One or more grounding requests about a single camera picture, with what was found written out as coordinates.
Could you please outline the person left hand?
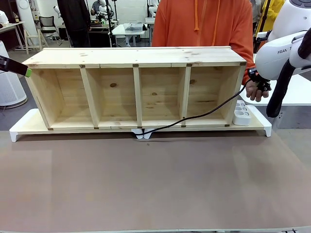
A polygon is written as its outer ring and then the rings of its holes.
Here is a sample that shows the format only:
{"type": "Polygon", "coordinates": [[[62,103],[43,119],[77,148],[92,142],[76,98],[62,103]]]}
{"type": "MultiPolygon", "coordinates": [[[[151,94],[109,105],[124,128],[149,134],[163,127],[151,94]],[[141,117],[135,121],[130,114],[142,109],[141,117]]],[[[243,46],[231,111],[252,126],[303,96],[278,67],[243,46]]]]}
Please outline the person left hand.
{"type": "Polygon", "coordinates": [[[269,97],[269,92],[264,91],[262,92],[261,90],[258,89],[257,83],[249,80],[249,82],[246,84],[246,96],[256,102],[260,102],[262,98],[267,98],[269,97]]]}

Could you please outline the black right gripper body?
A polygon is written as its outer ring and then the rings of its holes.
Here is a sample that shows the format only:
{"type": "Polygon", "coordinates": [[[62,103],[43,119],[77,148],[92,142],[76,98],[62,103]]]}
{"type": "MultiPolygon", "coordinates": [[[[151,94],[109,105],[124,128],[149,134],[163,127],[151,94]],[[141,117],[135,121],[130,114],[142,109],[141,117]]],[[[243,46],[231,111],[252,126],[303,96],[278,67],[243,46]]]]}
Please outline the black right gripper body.
{"type": "Polygon", "coordinates": [[[259,77],[258,78],[258,90],[260,90],[261,92],[270,91],[271,90],[270,81],[263,77],[259,77]]]}

